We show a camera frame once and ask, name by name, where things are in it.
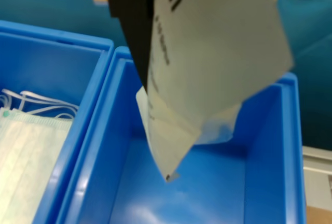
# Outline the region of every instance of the blue storage box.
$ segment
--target blue storage box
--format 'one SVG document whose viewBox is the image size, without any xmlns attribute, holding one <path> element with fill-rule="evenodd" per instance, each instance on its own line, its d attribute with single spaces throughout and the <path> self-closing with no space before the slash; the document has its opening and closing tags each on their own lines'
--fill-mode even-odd
<svg viewBox="0 0 332 224">
<path fill-rule="evenodd" d="M 150 154 L 128 49 L 111 61 L 57 223 L 306 223 L 297 80 L 248 99 L 234 138 L 195 146 L 166 183 Z"/>
<path fill-rule="evenodd" d="M 58 215 L 112 54 L 108 39 L 0 21 L 0 90 L 28 90 L 80 106 L 35 223 L 50 223 Z"/>
</svg>

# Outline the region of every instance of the white surface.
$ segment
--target white surface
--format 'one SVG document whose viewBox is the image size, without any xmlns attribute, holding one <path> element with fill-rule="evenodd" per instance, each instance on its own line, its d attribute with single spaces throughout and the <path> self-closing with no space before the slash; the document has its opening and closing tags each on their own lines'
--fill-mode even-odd
<svg viewBox="0 0 332 224">
<path fill-rule="evenodd" d="M 332 211 L 329 175 L 332 175 L 332 152 L 303 147 L 303 168 L 307 205 Z"/>
</svg>

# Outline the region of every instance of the teal background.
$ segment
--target teal background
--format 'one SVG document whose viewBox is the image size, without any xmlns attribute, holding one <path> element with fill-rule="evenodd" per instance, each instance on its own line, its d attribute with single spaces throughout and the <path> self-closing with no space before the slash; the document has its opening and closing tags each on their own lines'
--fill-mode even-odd
<svg viewBox="0 0 332 224">
<path fill-rule="evenodd" d="M 303 142 L 332 150 L 332 0 L 279 0 L 278 8 L 296 60 Z M 0 0 L 0 19 L 126 45 L 119 21 L 92 0 Z"/>
<path fill-rule="evenodd" d="M 300 91 L 303 143 L 332 150 L 332 0 L 279 0 Z"/>
<path fill-rule="evenodd" d="M 126 45 L 118 19 L 92 0 L 0 0 L 0 19 L 110 38 Z"/>
</svg>

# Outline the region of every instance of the face mask ear loop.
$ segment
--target face mask ear loop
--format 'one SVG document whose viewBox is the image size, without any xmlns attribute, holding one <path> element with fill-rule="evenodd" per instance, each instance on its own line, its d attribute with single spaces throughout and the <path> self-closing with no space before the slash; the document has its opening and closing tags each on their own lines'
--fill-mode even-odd
<svg viewBox="0 0 332 224">
<path fill-rule="evenodd" d="M 27 114 L 39 114 L 44 111 L 50 111 L 50 110 L 58 109 L 58 108 L 67 108 L 67 109 L 71 110 L 74 113 L 74 115 L 77 114 L 76 109 L 73 107 L 70 107 L 70 106 L 48 106 L 48 107 L 44 107 L 44 108 L 33 110 L 33 111 L 27 111 L 26 113 Z"/>
<path fill-rule="evenodd" d="M 8 107 L 8 98 L 5 95 L 0 95 L 1 102 L 4 104 L 4 108 Z"/>
<path fill-rule="evenodd" d="M 25 103 L 25 95 L 21 99 L 21 103 L 20 103 L 20 106 L 19 106 L 19 111 L 23 111 L 24 103 Z"/>
<path fill-rule="evenodd" d="M 55 116 L 55 118 L 58 119 L 58 118 L 60 118 L 61 116 L 68 116 L 68 117 L 70 117 L 71 119 L 74 119 L 74 117 L 73 117 L 72 115 L 70 115 L 70 114 L 66 114 L 66 113 L 58 114 L 58 115 Z"/>
<path fill-rule="evenodd" d="M 67 105 L 67 106 L 71 106 L 71 107 L 75 108 L 76 110 L 78 110 L 78 106 L 77 105 L 68 103 L 66 101 L 61 101 L 61 100 L 57 100 L 57 99 L 45 97 L 45 96 L 42 96 L 42 95 L 30 92 L 30 91 L 22 91 L 21 94 L 23 96 L 32 97 L 32 98 L 39 99 L 39 100 L 42 100 L 42 101 L 57 103 L 57 104 L 52 104 L 52 105 Z"/>
<path fill-rule="evenodd" d="M 10 95 L 8 95 L 8 106 L 7 108 L 11 109 L 11 102 L 12 102 L 12 98 Z"/>
<path fill-rule="evenodd" d="M 3 99 L 3 98 L 0 98 L 0 102 L 2 102 L 2 104 L 4 104 L 4 108 L 6 108 L 6 102 L 5 102 L 5 100 Z"/>
<path fill-rule="evenodd" d="M 39 100 L 24 98 L 23 96 L 21 96 L 17 93 L 14 93 L 14 92 L 12 92 L 8 89 L 3 89 L 2 92 L 5 93 L 8 97 L 12 96 L 12 97 L 18 98 L 20 100 L 25 100 L 27 102 L 32 102 L 32 103 L 37 103 L 37 104 L 44 104 L 44 105 L 59 105 L 58 102 L 46 102 L 46 101 L 39 101 Z"/>
</svg>

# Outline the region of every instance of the cardboard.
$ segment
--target cardboard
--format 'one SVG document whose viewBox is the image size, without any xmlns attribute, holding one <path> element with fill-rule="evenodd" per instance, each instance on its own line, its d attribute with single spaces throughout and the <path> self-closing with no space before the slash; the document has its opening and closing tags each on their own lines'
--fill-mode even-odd
<svg viewBox="0 0 332 224">
<path fill-rule="evenodd" d="M 332 212 L 307 206 L 307 224 L 332 224 Z"/>
</svg>

